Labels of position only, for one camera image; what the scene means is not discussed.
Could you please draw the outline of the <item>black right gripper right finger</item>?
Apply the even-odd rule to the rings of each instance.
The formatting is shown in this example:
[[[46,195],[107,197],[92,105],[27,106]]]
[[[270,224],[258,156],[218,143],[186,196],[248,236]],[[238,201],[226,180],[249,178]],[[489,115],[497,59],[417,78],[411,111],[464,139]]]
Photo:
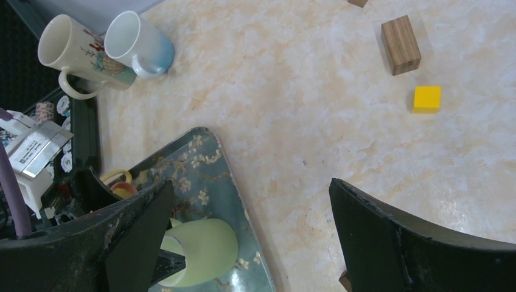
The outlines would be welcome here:
[[[454,231],[342,179],[329,187],[353,291],[514,291],[515,245]]]

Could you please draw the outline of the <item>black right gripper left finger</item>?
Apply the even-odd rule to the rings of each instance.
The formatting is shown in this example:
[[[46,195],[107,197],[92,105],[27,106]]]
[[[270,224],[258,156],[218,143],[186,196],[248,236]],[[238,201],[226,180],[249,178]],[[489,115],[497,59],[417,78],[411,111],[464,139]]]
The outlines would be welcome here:
[[[1,241],[2,291],[147,291],[173,205],[156,183],[88,215]]]

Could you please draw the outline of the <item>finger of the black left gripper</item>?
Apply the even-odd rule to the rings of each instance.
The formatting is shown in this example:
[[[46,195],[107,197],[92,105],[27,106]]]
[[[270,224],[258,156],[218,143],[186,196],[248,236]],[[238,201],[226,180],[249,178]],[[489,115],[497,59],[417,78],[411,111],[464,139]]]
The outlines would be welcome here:
[[[182,271],[185,267],[185,256],[161,249],[156,259],[151,286]]]
[[[82,167],[71,175],[71,195],[85,214],[97,211],[121,200],[96,175],[92,167]]]

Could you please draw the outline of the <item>light green mug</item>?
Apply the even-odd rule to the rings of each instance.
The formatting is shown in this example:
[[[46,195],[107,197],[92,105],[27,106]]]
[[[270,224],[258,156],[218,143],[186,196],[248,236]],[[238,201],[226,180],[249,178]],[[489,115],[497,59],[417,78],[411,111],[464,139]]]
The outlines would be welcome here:
[[[186,267],[159,282],[172,288],[192,287],[220,277],[235,265],[239,251],[233,228],[218,218],[188,221],[171,218],[161,249],[185,257]]]

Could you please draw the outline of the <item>cream patterned mug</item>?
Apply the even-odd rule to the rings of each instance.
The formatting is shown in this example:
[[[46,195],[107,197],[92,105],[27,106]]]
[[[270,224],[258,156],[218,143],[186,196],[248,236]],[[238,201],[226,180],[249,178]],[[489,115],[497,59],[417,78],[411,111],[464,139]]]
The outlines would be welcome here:
[[[77,100],[91,99],[106,87],[126,90],[137,77],[132,68],[107,55],[100,36],[65,14],[57,15],[44,28],[37,55],[42,65],[60,71],[59,86]],[[80,93],[68,81],[70,75],[99,87],[92,93]]]

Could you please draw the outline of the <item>white and blue mug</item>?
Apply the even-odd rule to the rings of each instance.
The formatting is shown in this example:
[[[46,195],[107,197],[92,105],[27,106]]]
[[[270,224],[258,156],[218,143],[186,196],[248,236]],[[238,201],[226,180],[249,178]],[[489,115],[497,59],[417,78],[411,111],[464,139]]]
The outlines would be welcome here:
[[[110,58],[132,68],[146,80],[163,76],[175,56],[168,36],[133,11],[122,12],[112,20],[104,45]]]

